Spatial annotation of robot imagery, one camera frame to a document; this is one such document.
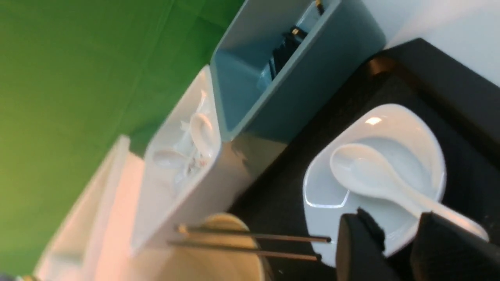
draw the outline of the white dish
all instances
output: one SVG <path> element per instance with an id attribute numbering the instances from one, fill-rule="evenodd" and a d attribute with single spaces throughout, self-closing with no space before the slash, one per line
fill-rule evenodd
<path id="1" fill-rule="evenodd" d="M 378 106 L 354 122 L 327 145 L 309 165 L 303 181 L 304 212 L 311 235 L 331 237 L 331 244 L 313 243 L 322 261 L 336 266 L 340 217 L 358 207 L 369 212 L 385 231 L 385 252 L 390 256 L 414 237 L 418 220 L 402 207 L 383 199 L 357 195 L 340 185 L 330 170 L 330 157 L 341 145 L 359 143 L 383 154 L 401 178 L 425 196 L 441 201 L 446 166 L 441 147 L 427 125 L 397 104 Z"/>

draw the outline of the white wall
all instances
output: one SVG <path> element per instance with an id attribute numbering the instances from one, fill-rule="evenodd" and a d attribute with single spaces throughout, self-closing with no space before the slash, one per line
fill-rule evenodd
<path id="1" fill-rule="evenodd" d="M 362 0 L 386 48 L 423 38 L 500 86 L 500 0 Z"/>

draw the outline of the dark table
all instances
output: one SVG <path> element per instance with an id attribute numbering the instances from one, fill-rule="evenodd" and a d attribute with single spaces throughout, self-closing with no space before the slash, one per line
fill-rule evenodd
<path id="1" fill-rule="evenodd" d="M 388 103 L 409 108 L 427 123 L 446 161 L 443 203 L 483 225 L 491 243 L 499 245 L 500 89 L 422 39 L 360 66 L 230 212 L 254 232 L 307 235 L 302 183 L 310 162 L 355 120 Z M 308 243 L 260 245 L 313 253 Z M 413 279 L 411 247 L 388 259 L 403 280 Z M 335 269 L 319 262 L 272 258 L 269 263 L 276 280 L 336 280 Z"/>

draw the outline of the white ceramic spoon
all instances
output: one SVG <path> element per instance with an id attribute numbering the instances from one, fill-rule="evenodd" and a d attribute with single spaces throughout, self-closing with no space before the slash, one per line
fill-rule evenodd
<path id="1" fill-rule="evenodd" d="M 380 152 L 368 145 L 349 143 L 338 147 L 331 155 L 330 168 L 338 182 L 354 193 L 392 201 L 417 219 L 424 212 L 433 212 L 489 241 L 488 233 L 479 224 L 412 188 Z"/>

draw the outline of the blue container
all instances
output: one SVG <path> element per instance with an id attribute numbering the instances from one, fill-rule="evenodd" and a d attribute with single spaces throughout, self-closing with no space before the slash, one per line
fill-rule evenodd
<path id="1" fill-rule="evenodd" d="M 360 0 L 247 0 L 210 62 L 223 141 L 242 133 L 288 144 L 347 78 L 386 44 Z M 266 69 L 282 33 L 309 31 L 273 81 Z"/>

